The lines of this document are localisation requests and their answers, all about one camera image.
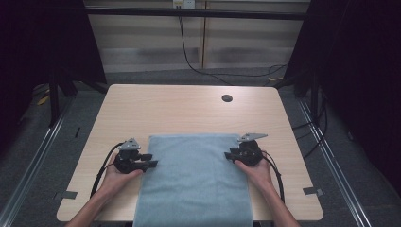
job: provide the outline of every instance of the wooden table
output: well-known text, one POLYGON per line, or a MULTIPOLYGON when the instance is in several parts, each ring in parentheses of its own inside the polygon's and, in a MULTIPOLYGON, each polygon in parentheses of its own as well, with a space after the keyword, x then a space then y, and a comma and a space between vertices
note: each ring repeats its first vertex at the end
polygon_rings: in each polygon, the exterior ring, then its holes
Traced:
MULTIPOLYGON (((134 137, 145 153, 152 134, 200 132, 267 133, 268 137, 257 142, 274 158, 282 174, 288 209, 298 220, 323 217, 317 196, 303 191, 313 185, 274 88, 118 84, 111 86, 105 97, 67 188, 78 192, 77 197, 62 200, 58 219, 70 220, 89 200, 96 174, 115 144, 134 137), (223 101, 224 95, 233 101, 223 101)), ((272 178, 278 189, 273 172, 272 178)), ((129 182, 97 219, 132 221, 140 181, 129 182)), ((249 185, 253 219, 271 220, 262 196, 249 185)))

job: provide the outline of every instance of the outlet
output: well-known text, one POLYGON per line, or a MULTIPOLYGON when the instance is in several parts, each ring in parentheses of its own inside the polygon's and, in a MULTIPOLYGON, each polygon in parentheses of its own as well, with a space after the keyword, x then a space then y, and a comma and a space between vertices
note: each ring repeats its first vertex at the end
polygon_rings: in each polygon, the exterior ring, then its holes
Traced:
POLYGON ((173 0, 174 9, 183 9, 183 0, 173 0))
POLYGON ((195 8, 195 0, 183 0, 183 7, 185 9, 194 9, 195 8))

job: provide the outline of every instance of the wall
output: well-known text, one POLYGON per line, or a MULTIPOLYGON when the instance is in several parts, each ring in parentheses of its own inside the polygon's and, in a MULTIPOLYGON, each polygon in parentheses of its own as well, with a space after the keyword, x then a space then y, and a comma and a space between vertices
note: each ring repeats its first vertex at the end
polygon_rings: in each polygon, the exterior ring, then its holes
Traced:
MULTIPOLYGON (((172 8, 172 1, 166 0, 85 4, 172 8)), ((307 1, 196 1, 196 9, 306 12, 307 7, 307 1)), ((90 15, 90 20, 107 73, 188 68, 178 18, 90 15)), ((287 63, 301 25, 299 21, 183 18, 185 50, 196 68, 287 63)))

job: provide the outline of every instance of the gray floor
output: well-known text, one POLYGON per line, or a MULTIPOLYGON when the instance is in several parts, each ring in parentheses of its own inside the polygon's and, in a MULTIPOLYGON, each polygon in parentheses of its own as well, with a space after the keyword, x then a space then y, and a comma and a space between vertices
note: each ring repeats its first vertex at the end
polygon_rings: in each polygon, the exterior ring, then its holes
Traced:
MULTIPOLYGON (((208 72, 259 75, 267 73, 267 69, 214 69, 208 70, 208 72)), ((283 76, 283 72, 284 70, 281 70, 272 77, 274 79, 280 78, 283 76)), ((219 77, 233 85, 262 86, 267 83, 267 77, 219 77)), ((190 70, 109 74, 108 80, 110 84, 228 85, 214 77, 200 75, 190 70)), ((78 89, 78 95, 73 100, 71 109, 67 113, 61 129, 45 157, 44 164, 15 217, 13 226, 62 226, 62 223, 57 221, 56 218, 60 201, 54 200, 54 195, 66 189, 104 99, 104 95, 84 85, 78 84, 78 89)), ((280 89, 279 94, 291 125, 295 127, 304 124, 305 118, 301 112, 299 100, 293 95, 292 87, 280 89)), ((2 173, 0 175, 0 209, 4 208, 4 204, 25 173, 30 160, 46 134, 50 119, 50 108, 48 102, 43 106, 36 105, 36 100, 40 96, 34 97, 34 101, 19 126, 19 135, 15 141, 10 143, 9 152, 0 161, 2 173)), ((360 145, 348 138, 348 130, 336 116, 336 113, 330 109, 330 106, 327 107, 327 110, 328 130, 325 137, 363 205, 370 222, 373 226, 401 226, 400 198, 376 171, 375 167, 369 163, 360 145)), ((316 144, 316 140, 312 134, 308 134, 309 132, 309 127, 294 131, 296 137, 307 134, 298 140, 303 154, 310 151, 316 144)), ((314 186, 320 188, 324 193, 319 197, 324 217, 319 221, 303 222, 302 225, 357 226, 320 150, 317 148, 305 160, 305 163, 314 186)), ((94 226, 98 225, 123 226, 124 223, 94 223, 94 226)))

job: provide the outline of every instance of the blue towel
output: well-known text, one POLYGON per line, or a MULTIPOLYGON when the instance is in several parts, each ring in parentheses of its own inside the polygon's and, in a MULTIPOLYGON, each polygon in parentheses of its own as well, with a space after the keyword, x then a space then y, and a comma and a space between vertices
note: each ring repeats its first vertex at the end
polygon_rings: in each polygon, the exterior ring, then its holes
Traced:
POLYGON ((238 137, 150 136, 148 153, 159 163, 143 175, 133 226, 252 226, 246 175, 224 156, 238 137))

